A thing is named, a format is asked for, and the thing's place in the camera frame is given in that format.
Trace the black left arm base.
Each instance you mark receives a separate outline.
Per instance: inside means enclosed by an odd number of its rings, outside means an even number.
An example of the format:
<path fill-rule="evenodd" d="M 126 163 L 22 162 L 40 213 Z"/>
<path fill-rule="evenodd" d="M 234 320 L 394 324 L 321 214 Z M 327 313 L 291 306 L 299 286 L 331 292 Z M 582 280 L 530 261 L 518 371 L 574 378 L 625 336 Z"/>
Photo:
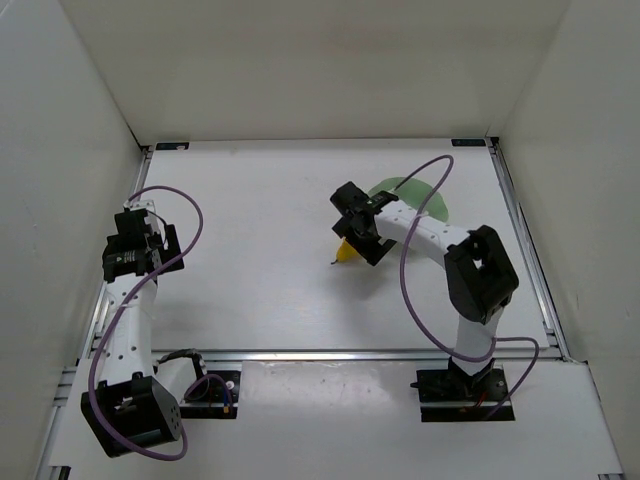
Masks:
<path fill-rule="evenodd" d="M 183 419 L 237 418 L 241 387 L 239 370 L 210 370 L 199 351 L 182 349 L 155 360 L 154 373 L 175 397 Z"/>

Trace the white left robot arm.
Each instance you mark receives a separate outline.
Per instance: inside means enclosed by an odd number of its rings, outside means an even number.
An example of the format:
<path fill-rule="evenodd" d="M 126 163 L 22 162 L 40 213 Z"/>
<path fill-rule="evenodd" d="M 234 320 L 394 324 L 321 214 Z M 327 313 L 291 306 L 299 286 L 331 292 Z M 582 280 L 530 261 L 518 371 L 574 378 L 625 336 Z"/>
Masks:
<path fill-rule="evenodd" d="M 95 351 L 81 412 L 110 458 L 129 453 L 159 461 L 180 454 L 156 447 L 180 440 L 175 396 L 157 379 L 151 355 L 157 282 L 148 276 L 179 255 L 174 226 L 157 216 L 151 200 L 131 200 L 115 216 L 116 233 L 102 254 L 109 300 L 107 329 Z"/>

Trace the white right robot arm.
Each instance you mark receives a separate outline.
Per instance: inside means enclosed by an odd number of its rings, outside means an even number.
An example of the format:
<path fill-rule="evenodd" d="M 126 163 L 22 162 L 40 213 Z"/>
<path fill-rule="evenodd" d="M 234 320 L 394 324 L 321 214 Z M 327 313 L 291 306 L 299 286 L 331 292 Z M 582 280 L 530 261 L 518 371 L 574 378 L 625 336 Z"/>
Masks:
<path fill-rule="evenodd" d="M 377 265 L 400 243 L 445 272 L 449 300 L 458 313 L 456 344 L 442 345 L 449 370 L 477 382 L 493 365 L 499 319 L 519 286 L 519 278 L 498 233 L 449 225 L 410 207 L 397 195 L 367 195 L 348 182 L 330 197 L 340 213 L 332 230 L 369 265 Z"/>

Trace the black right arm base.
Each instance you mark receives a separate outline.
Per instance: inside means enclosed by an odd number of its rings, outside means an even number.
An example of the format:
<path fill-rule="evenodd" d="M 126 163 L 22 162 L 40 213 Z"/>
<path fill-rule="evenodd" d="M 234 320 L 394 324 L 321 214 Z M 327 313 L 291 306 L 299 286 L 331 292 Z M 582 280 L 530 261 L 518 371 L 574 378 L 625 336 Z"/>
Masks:
<path fill-rule="evenodd" d="M 508 385 L 502 368 L 490 367 L 473 382 L 462 381 L 453 368 L 416 371 L 410 386 L 418 392 L 423 423 L 515 420 L 511 401 L 504 401 Z"/>

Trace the yellow fake pear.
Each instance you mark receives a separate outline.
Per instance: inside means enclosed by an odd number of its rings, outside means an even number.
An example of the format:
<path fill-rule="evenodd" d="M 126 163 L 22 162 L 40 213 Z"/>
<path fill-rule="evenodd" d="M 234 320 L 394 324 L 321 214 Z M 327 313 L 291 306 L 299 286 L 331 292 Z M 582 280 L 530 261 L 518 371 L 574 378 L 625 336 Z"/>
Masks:
<path fill-rule="evenodd" d="M 356 261 L 360 258 L 361 256 L 357 252 L 357 250 L 346 239 L 343 239 L 340 246 L 338 247 L 338 250 L 336 251 L 335 258 L 331 262 L 331 264 L 334 265 L 338 263 L 348 263 L 351 261 Z"/>

